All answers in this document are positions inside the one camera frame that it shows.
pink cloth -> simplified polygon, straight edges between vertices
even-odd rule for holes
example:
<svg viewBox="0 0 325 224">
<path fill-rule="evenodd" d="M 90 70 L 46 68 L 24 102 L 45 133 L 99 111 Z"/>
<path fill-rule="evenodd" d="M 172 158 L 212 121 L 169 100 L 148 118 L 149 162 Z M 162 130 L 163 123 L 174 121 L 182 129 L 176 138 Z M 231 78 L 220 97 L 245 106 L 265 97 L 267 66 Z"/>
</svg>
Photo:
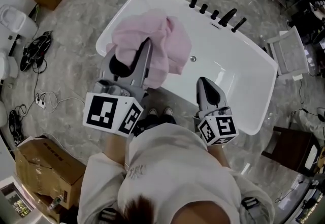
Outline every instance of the pink cloth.
<svg viewBox="0 0 325 224">
<path fill-rule="evenodd" d="M 182 74 L 192 48 L 184 26 L 176 17 L 167 16 L 160 9 L 130 16 L 116 26 L 112 43 L 107 45 L 106 51 L 117 45 L 116 58 L 130 66 L 141 43 L 148 37 L 153 43 L 153 52 L 144 86 L 158 88 L 168 73 Z"/>
</svg>

white sweatshirt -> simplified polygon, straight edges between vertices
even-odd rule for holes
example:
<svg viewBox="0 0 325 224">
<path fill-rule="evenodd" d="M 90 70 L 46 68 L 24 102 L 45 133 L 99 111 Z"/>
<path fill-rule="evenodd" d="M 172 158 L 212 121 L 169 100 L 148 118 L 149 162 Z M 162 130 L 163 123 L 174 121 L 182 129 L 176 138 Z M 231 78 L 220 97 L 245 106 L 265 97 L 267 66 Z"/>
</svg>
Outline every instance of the white sweatshirt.
<svg viewBox="0 0 325 224">
<path fill-rule="evenodd" d="M 212 201 L 228 215 L 231 223 L 272 223 L 270 198 L 221 164 L 207 152 L 193 132 L 174 124 L 162 124 L 134 138 L 128 151 L 129 170 L 103 153 L 90 157 L 84 175 L 78 223 L 98 223 L 100 212 L 125 205 L 139 195 L 154 204 L 155 223 L 170 224 L 175 213 L 191 202 Z M 254 219 L 242 206 L 247 197 L 256 198 L 259 210 Z"/>
</svg>

gray marble floor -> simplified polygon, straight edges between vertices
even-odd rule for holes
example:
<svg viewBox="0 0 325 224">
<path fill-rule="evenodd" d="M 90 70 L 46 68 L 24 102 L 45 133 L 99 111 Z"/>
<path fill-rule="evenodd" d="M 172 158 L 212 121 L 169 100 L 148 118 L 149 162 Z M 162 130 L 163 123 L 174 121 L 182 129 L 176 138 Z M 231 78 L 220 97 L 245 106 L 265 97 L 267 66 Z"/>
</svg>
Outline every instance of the gray marble floor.
<svg viewBox="0 0 325 224">
<path fill-rule="evenodd" d="M 207 3 L 209 10 L 218 9 L 225 14 L 231 8 L 238 13 L 230 24 L 235 25 L 242 17 L 247 22 L 240 31 L 256 43 L 260 36 L 274 37 L 280 30 L 286 30 L 287 17 L 280 15 L 279 6 L 270 0 L 198 0 Z M 63 0 L 55 11 L 42 9 L 38 18 L 39 34 L 52 30 L 52 46 L 46 54 L 47 70 L 39 75 L 36 92 L 52 91 L 58 98 L 77 97 L 84 99 L 92 89 L 99 74 L 101 57 L 96 53 L 95 43 L 126 0 Z M 14 56 L 18 62 L 22 57 L 22 46 L 16 47 Z M 6 80 L 1 93 L 8 111 L 17 105 L 29 106 L 33 101 L 33 91 L 37 75 L 29 70 L 20 72 L 16 80 Z M 323 79 L 304 76 L 301 94 L 304 107 L 315 113 L 316 107 L 325 107 Z M 261 131 L 255 136 L 241 133 L 231 144 L 225 146 L 230 165 L 247 178 L 262 187 L 274 200 L 288 190 L 297 173 L 261 156 L 272 135 L 273 126 L 288 126 L 291 111 L 301 107 L 299 97 L 300 81 L 279 82 L 274 87 L 270 106 Z M 83 104 L 78 100 L 61 102 L 51 113 L 49 97 L 47 108 L 33 105 L 23 119 L 26 137 L 38 136 L 43 132 L 53 134 L 74 156 L 88 159 L 100 152 L 105 133 L 82 125 Z M 168 105 L 174 109 L 180 125 L 191 128 L 191 117 L 197 108 L 161 89 L 151 90 L 144 101 L 147 108 L 156 106 L 160 111 Z M 8 142 L 13 146 L 8 127 L 2 129 Z"/>
</svg>

shoe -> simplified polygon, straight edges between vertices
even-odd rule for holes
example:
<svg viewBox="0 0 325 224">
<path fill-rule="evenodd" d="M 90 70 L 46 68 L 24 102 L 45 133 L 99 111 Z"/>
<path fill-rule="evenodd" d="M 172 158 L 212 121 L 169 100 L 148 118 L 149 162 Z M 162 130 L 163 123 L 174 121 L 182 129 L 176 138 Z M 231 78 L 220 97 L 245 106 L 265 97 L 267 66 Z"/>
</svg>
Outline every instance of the shoe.
<svg viewBox="0 0 325 224">
<path fill-rule="evenodd" d="M 157 110 L 155 108 L 152 108 L 152 109 L 149 110 L 148 115 L 156 115 L 156 116 L 158 116 L 158 112 L 157 112 Z"/>
<path fill-rule="evenodd" d="M 165 108 L 163 114 L 164 115 L 170 115 L 170 116 L 174 115 L 173 110 L 170 107 Z"/>
</svg>

faucet spout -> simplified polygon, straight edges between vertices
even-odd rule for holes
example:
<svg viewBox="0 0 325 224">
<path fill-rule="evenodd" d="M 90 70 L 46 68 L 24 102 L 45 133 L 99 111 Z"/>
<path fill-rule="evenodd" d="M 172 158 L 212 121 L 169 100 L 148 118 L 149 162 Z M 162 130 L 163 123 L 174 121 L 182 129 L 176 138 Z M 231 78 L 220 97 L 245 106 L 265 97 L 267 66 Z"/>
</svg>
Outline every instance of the faucet spout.
<svg viewBox="0 0 325 224">
<path fill-rule="evenodd" d="M 237 12 L 236 8 L 231 9 L 220 19 L 219 24 L 222 25 L 223 27 L 226 27 L 229 20 L 232 19 L 232 17 L 235 15 L 236 12 Z"/>
</svg>

